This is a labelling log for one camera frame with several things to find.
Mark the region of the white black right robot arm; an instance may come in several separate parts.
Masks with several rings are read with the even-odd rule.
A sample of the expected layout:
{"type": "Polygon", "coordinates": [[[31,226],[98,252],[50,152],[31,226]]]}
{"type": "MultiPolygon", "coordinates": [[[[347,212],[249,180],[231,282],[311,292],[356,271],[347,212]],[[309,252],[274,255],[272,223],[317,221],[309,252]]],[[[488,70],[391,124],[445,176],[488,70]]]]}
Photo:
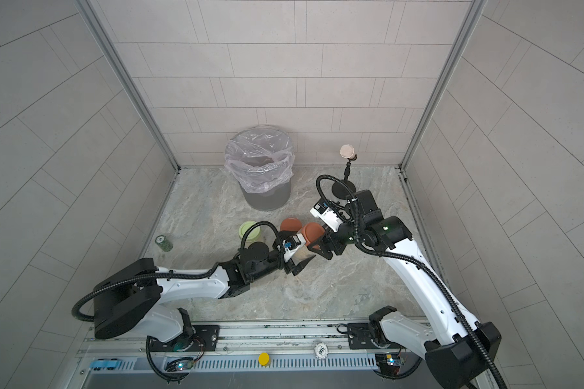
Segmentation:
{"type": "Polygon", "coordinates": [[[398,217],[384,217],[370,191],[349,196],[345,206],[320,199],[311,213],[324,223],[321,236],[309,242],[311,251],[330,259],[354,246],[384,259],[428,320],[423,325],[386,306],[369,319],[376,343],[396,343],[412,351],[444,388],[471,388],[485,371],[499,388],[507,386],[495,364],[499,330],[491,322],[480,322],[460,303],[425,259],[412,232],[398,217]]]}

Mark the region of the red jar lid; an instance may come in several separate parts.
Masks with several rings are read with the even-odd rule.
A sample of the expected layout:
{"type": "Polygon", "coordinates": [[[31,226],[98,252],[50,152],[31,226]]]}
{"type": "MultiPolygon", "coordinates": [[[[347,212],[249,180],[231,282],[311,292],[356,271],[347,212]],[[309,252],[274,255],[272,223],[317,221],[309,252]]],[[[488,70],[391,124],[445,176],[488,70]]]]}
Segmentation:
{"type": "Polygon", "coordinates": [[[305,246],[311,246],[316,241],[321,240],[325,234],[325,230],[322,225],[311,222],[304,225],[300,230],[301,235],[305,240],[305,246]]]}

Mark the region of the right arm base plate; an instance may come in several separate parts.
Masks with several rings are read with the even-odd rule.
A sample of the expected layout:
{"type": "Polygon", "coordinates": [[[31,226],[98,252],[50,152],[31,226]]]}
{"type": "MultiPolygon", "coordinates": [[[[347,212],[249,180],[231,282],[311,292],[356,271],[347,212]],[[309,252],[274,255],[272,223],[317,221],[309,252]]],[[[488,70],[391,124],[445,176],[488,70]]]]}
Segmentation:
{"type": "Polygon", "coordinates": [[[388,349],[398,345],[387,340],[380,340],[368,323],[349,323],[337,327],[337,331],[344,335],[352,350],[388,349]]]}

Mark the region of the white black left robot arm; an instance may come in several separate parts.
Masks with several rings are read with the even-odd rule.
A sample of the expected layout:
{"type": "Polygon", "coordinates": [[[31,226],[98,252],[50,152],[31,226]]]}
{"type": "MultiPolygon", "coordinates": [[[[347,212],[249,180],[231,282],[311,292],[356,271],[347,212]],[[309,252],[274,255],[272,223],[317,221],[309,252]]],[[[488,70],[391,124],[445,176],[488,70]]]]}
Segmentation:
{"type": "Polygon", "coordinates": [[[155,266],[151,258],[137,260],[94,288],[95,337],[108,340],[139,332],[167,343],[190,336],[188,312],[167,304],[192,298],[235,298],[275,271],[283,269],[296,275],[304,269],[307,263],[296,265],[292,257],[307,246],[307,237],[290,231],[281,236],[283,247],[271,251],[265,243],[254,242],[207,272],[175,271],[155,266]]]}

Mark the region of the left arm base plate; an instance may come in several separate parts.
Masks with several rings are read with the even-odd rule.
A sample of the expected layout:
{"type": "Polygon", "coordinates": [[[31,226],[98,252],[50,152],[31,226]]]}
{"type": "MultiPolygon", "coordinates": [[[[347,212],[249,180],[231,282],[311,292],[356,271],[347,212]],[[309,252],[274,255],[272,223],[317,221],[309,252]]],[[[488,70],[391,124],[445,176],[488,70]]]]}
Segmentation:
{"type": "Polygon", "coordinates": [[[221,328],[218,325],[194,325],[194,333],[180,335],[167,343],[154,339],[149,348],[154,353],[213,352],[217,347],[221,328]]]}

